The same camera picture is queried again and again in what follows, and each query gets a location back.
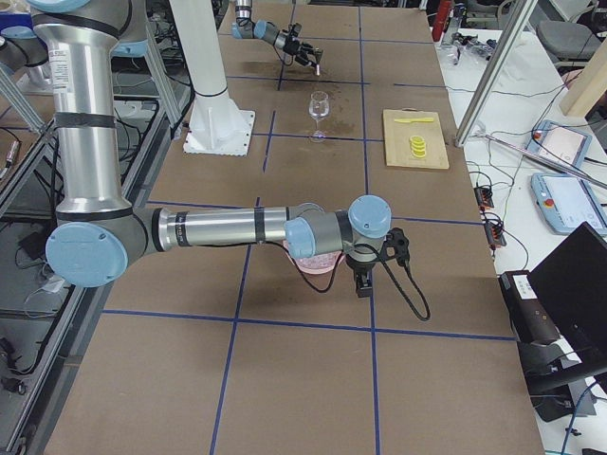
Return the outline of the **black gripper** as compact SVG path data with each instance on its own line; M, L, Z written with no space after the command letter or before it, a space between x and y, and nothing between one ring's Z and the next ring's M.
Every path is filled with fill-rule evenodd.
M376 250L372 246L356 246L346 254L346 263L355 274L357 296L371 296L371 270L377 263Z
M311 44L302 43L299 40L286 41L283 47L283 51L291 58L287 65L297 63L304 67L316 66L316 63L308 58L308 53L322 53L322 50L319 47L314 47Z

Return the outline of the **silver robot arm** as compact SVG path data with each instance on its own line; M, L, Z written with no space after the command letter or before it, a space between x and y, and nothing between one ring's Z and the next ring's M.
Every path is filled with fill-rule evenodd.
M266 20L252 20L252 1L235 1L235 20L231 24L231 34L236 39L260 40L272 47L279 61L284 65L293 62L311 68L317 75L321 73L323 51L310 43L300 40L302 25L292 23L288 28L279 28Z
M35 33L48 49L64 199L46 242L53 270L80 287L99 287L140 258L175 247L274 244L294 259L337 253L371 291L370 270L395 243L392 213L363 195L349 209L294 207L172 212L136 209L123 196L111 54L145 31L145 7L133 1L34 1Z

